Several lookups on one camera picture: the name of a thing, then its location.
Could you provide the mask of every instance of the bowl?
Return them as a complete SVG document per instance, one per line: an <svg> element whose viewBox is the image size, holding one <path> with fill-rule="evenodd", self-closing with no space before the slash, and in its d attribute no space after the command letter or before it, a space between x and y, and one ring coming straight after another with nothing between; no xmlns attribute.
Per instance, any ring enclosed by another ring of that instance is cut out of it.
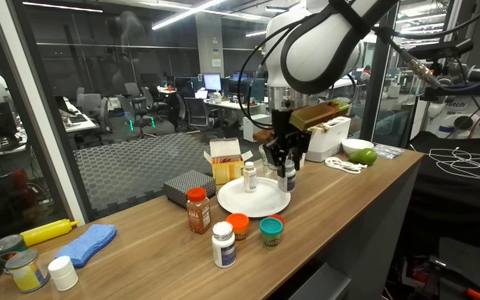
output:
<svg viewBox="0 0 480 300"><path fill-rule="evenodd" d="M341 148L343 148L343 153L351 156L353 153L356 153L359 149L373 148L373 143L368 139L346 138L346 139L341 139Z"/></svg>

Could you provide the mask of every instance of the wooden countertop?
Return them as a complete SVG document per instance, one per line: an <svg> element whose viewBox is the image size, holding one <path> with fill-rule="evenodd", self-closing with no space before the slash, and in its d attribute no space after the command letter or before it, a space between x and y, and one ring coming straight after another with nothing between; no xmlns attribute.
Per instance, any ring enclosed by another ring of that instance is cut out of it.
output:
<svg viewBox="0 0 480 300"><path fill-rule="evenodd" d="M229 268L211 259L209 229L188 229L184 209L158 196L126 208L96 223L113 223L114 239L78 269L79 281L68 291L53 283L19 293L8 274L0 278L0 298L263 298L308 261L343 226L374 201L418 159L404 151L394 159L378 158L361 174L306 163L296 174L284 216L284 236L276 246L263 246L251 221L246 239L236 243L238 254ZM213 199L213 221L224 211ZM34 248L39 264L78 236L84 228Z"/></svg>

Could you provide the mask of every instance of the white plate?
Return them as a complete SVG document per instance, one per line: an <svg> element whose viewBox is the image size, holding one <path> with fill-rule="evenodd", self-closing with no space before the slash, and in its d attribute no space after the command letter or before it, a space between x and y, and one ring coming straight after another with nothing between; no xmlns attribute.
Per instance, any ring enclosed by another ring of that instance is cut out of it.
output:
<svg viewBox="0 0 480 300"><path fill-rule="evenodd" d="M276 179L264 176L256 176L256 188L251 193L246 193L243 189L243 178L239 176L219 188L218 203L229 213L261 218L286 208L289 193L281 191Z"/></svg>

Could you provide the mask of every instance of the black tablecloth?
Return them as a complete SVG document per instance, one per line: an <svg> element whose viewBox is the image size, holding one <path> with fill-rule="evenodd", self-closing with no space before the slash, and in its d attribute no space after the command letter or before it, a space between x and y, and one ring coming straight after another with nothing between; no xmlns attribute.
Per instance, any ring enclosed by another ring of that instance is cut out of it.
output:
<svg viewBox="0 0 480 300"><path fill-rule="evenodd" d="M403 248L413 253L434 253L439 236L480 246L480 178L474 178L480 176L480 166L469 169L473 178L466 178L453 174L459 171L449 168L449 163L436 161L438 153L451 154L458 146L461 154L473 153L471 163L474 163L480 139L441 139L423 131L411 139L411 144L426 156L421 159L401 231Z"/></svg>

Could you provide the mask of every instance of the yellow bottle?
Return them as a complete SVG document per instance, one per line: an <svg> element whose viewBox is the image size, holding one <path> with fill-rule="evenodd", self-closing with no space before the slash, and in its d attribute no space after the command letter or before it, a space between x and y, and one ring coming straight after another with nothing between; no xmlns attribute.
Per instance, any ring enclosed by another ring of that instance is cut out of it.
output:
<svg viewBox="0 0 480 300"><path fill-rule="evenodd" d="M44 239L51 239L54 236L64 234L71 231L71 228L76 224L76 221L69 221L68 218L61 218L58 221L51 221L41 226L34 226L31 229L21 231L21 238L26 246L41 243Z"/></svg>

